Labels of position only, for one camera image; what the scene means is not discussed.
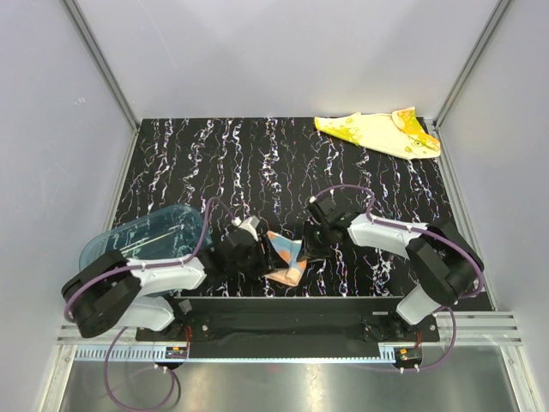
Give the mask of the orange polka dot towel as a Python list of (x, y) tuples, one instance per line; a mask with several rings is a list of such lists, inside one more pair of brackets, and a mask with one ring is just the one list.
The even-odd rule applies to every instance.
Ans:
[(272, 269), (264, 277), (288, 287), (297, 287), (308, 263), (306, 258), (301, 258), (299, 255), (302, 250), (302, 241), (292, 240), (272, 231), (267, 231), (267, 237), (275, 254), (285, 266)]

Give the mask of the blue transparent plastic bin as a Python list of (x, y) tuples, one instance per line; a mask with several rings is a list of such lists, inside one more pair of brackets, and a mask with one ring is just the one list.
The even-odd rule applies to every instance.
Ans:
[(106, 252), (125, 258), (168, 259), (190, 255), (202, 232), (203, 218), (186, 204), (175, 204), (105, 232), (83, 248), (79, 268), (85, 269)]

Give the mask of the yellow cream towel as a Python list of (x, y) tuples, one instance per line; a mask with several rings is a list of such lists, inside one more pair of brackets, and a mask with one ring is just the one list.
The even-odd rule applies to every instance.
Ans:
[(314, 117), (314, 124), (330, 136), (403, 160), (434, 159), (442, 153), (440, 141), (424, 131), (414, 106), (392, 113)]

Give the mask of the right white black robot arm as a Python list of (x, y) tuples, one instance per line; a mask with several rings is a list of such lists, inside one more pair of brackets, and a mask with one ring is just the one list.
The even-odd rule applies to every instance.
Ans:
[(485, 286), (484, 264), (449, 221), (405, 223), (366, 213), (311, 217), (304, 225), (298, 260), (325, 259), (332, 245), (345, 240), (409, 261), (419, 284), (389, 319), (392, 335), (403, 341), (419, 332), (425, 317), (461, 298), (475, 296)]

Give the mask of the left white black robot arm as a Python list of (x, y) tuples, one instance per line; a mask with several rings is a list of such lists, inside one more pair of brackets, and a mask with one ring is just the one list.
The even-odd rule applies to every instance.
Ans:
[(119, 250), (106, 252), (63, 285), (65, 319), (83, 338), (129, 326), (177, 339), (184, 333), (185, 319), (163, 295), (175, 289), (195, 290), (204, 282), (217, 285), (238, 273), (267, 275), (274, 268), (272, 238), (237, 227), (195, 255), (147, 261), (126, 258)]

